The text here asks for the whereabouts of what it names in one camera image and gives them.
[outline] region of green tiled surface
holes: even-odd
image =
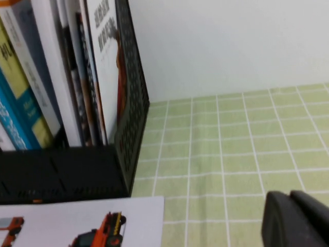
[[[133,196],[166,197],[162,246],[263,246],[269,190],[329,205],[327,87],[152,103]]]

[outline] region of book title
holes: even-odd
[[[94,12],[96,29],[99,28],[105,19],[106,14],[109,12],[108,0],[103,0]],[[105,44],[110,38],[116,38],[117,29],[115,28],[115,22],[113,17],[109,17],[103,27],[101,33],[98,36],[99,49],[102,52]]]

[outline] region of blue book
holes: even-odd
[[[6,78],[0,71],[0,84],[7,83]],[[26,136],[22,125],[20,124],[14,109],[11,107],[10,102],[7,100],[3,89],[0,87],[0,121],[7,131],[16,150],[32,149],[33,146]]]

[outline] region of green tile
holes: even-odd
[[[148,118],[145,125],[145,130],[163,130],[165,119]]]
[[[225,99],[218,101],[218,109],[220,111],[232,111],[232,110],[243,110],[242,99]]]
[[[143,135],[142,144],[156,144],[161,143],[162,131],[146,131]]]
[[[187,246],[227,246],[226,236],[225,223],[189,223]]]
[[[157,166],[157,161],[139,161],[136,170],[136,177],[148,178],[155,176]]]
[[[158,176],[180,176],[187,175],[189,167],[189,160],[160,160]]]
[[[278,121],[271,122],[252,122],[250,123],[252,135],[277,135],[282,134],[281,127]]]
[[[217,112],[216,101],[194,102],[193,113],[200,113],[200,112]]]
[[[259,222],[230,223],[231,246],[263,247],[261,227]]]
[[[301,152],[293,155],[299,169],[329,167],[329,156],[325,151]]]
[[[287,119],[282,120],[281,124],[287,134],[315,131],[310,119]]]
[[[228,197],[226,198],[229,220],[260,220],[263,218],[264,198]]]
[[[316,200],[322,202],[324,205],[329,207],[329,194],[328,193],[310,193],[310,196],[314,197]]]
[[[307,104],[306,106],[311,116],[329,115],[329,103]]]
[[[218,127],[195,127],[192,129],[192,140],[218,139]]]
[[[260,95],[268,95],[268,90],[259,90],[259,91],[251,91],[251,92],[245,92],[243,95],[245,97],[249,96],[260,96]]]
[[[162,107],[164,105],[167,106],[167,101],[151,102],[150,108]]]
[[[294,163],[289,153],[271,153],[257,155],[261,171],[294,170]]]
[[[189,220],[225,220],[224,198],[190,198]]]
[[[255,109],[263,107],[271,107],[272,101],[269,96],[260,96],[257,98],[245,98],[246,108]]]
[[[307,117],[304,106],[277,108],[279,118]]]
[[[329,133],[321,133],[321,137],[327,147],[329,147]]]
[[[222,140],[223,154],[253,152],[250,139]]]
[[[164,132],[163,143],[189,142],[190,128],[184,130],[166,130]]]
[[[169,105],[190,103],[191,98],[169,100]]]
[[[193,102],[210,101],[210,100],[216,101],[216,96],[205,96],[205,97],[196,97],[196,98],[193,98]]]
[[[139,153],[139,159],[140,160],[150,160],[150,159],[154,159],[154,158],[159,158],[159,151],[160,151],[160,145],[159,146],[141,147],[140,153]]]
[[[187,195],[187,179],[157,179],[155,196],[178,197]]]
[[[277,116],[274,109],[248,110],[249,121],[276,120]]]
[[[167,106],[150,108],[148,117],[165,117],[167,112]]]
[[[296,87],[289,86],[289,87],[277,87],[275,89],[270,89],[272,94],[290,94],[293,92],[297,92]]]
[[[217,125],[218,124],[217,113],[203,113],[193,116],[193,126],[200,125]]]
[[[305,103],[329,101],[329,94],[326,90],[316,92],[301,92]]]
[[[319,131],[329,130],[329,117],[314,118],[313,120]]]
[[[287,140],[291,150],[323,148],[317,134],[287,136]]]
[[[171,105],[168,109],[168,116],[180,116],[191,114],[191,104]]]
[[[235,93],[235,94],[218,95],[218,99],[230,99],[230,98],[242,98],[242,94]]]
[[[200,174],[208,172],[220,172],[221,157],[219,156],[205,156],[191,158],[190,173]]]
[[[249,136],[248,124],[221,126],[221,138]]]
[[[192,143],[191,155],[220,154],[220,142],[218,140],[200,140]]]
[[[253,155],[224,156],[223,165],[225,172],[257,171],[257,166]]]
[[[325,90],[324,84],[302,85],[302,86],[298,86],[297,88],[299,91],[309,91],[309,90],[317,90],[317,89]]]
[[[293,105],[293,104],[302,104],[302,100],[299,95],[296,94],[274,94],[272,95],[274,104],[276,106],[285,106],[285,105]]]
[[[300,172],[307,191],[329,190],[329,171]]]
[[[262,174],[266,191],[279,190],[289,193],[291,190],[301,190],[302,186],[295,172]]]
[[[257,137],[253,139],[256,152],[286,151],[288,150],[283,136]]]
[[[151,197],[154,179],[135,180],[132,197]]]
[[[236,124],[239,122],[246,122],[246,113],[245,111],[240,112],[221,112],[220,113],[220,123],[221,125],[226,124]]]
[[[166,128],[189,128],[191,126],[191,116],[167,118]]]
[[[164,224],[161,247],[182,247],[185,242],[185,223]]]
[[[190,196],[223,194],[222,175],[209,174],[190,178]]]
[[[188,157],[190,144],[163,144],[161,158]]]
[[[166,199],[164,203],[164,220],[178,221],[186,219],[186,199]]]
[[[262,193],[257,174],[225,175],[225,189],[227,195]]]

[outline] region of black object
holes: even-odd
[[[328,247],[329,208],[302,191],[267,194],[262,237],[265,247]]]
[[[114,144],[1,153],[0,204],[131,195],[150,103],[128,1],[116,0],[116,10],[125,60],[127,101]]]

